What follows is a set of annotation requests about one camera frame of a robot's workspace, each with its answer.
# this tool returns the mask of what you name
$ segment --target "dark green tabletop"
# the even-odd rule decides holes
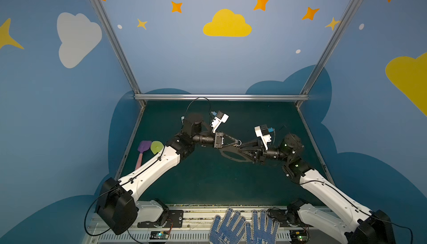
[[[147,103],[122,176],[135,170],[141,141],[158,140],[164,144],[179,132],[181,116],[188,104],[189,101]],[[243,142],[256,139],[254,127],[263,124],[275,128],[276,146],[289,132],[298,135],[305,146],[302,157],[325,176],[294,103],[211,101],[211,105],[212,111],[222,111],[229,116],[218,131]],[[209,103],[198,100],[191,104],[188,113],[202,113],[208,121],[208,110]],[[146,151],[143,163],[152,157],[153,153]],[[324,205],[311,193],[291,183],[281,165],[280,161],[269,161],[266,165],[236,162],[223,157],[218,149],[196,146],[190,156],[154,182],[140,200],[159,198],[167,204],[287,205],[300,197],[313,205]]]

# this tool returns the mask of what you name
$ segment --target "white cloud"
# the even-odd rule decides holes
[[[61,46],[59,59],[67,68],[74,68],[99,44],[102,38],[101,27],[79,13],[76,16],[64,12],[56,22]]]

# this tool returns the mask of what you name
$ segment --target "painted wall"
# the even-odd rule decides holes
[[[0,243],[80,243],[140,107],[89,0],[0,2]]]
[[[364,0],[302,105],[337,186],[414,243],[427,243],[426,7]]]
[[[285,93],[349,1],[102,0],[142,92],[206,94]]]

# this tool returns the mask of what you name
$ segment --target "glove finger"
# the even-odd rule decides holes
[[[220,221],[221,221],[221,216],[215,215],[215,219],[213,220],[211,232],[212,231],[218,232],[218,226],[220,225]]]
[[[261,215],[260,215],[260,229],[262,231],[266,230],[266,217],[267,217],[267,212],[265,210],[261,210]]]
[[[279,225],[280,225],[280,223],[278,221],[274,221],[272,235],[276,235],[277,234],[277,230],[279,229]]]
[[[258,212],[256,210],[252,211],[252,224],[254,225],[254,230],[260,229],[260,222],[258,221]]]
[[[238,224],[236,225],[236,231],[238,232],[238,238],[241,240],[243,237],[243,234],[245,233],[245,225],[246,219],[244,217],[241,217],[238,221]]]
[[[240,217],[240,211],[236,211],[234,214],[233,214],[233,217],[232,217],[232,219],[231,219],[231,221],[230,221],[230,227],[232,228],[232,231],[234,231],[234,226],[236,225],[236,223],[237,223],[237,221],[238,221],[238,219],[239,219],[239,217]]]
[[[272,233],[273,229],[273,219],[267,218],[267,233]]]
[[[232,216],[232,213],[233,213],[233,209],[232,208],[228,208],[227,212],[226,212],[226,215],[224,216],[224,219],[222,220],[222,223],[220,225],[221,229],[224,229],[224,228],[227,227],[228,222],[230,221],[230,217]]]
[[[248,222],[246,222],[245,229],[246,229],[246,242],[248,242],[248,241],[250,241],[252,239],[251,224],[248,223]]]

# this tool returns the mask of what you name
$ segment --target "work glove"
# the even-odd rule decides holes
[[[246,219],[236,211],[232,217],[233,209],[228,208],[224,219],[216,215],[213,220],[209,242],[211,244],[238,244],[245,233]]]
[[[247,244],[275,244],[277,230],[280,223],[267,216],[265,210],[252,211],[252,227],[246,223],[246,243]]]

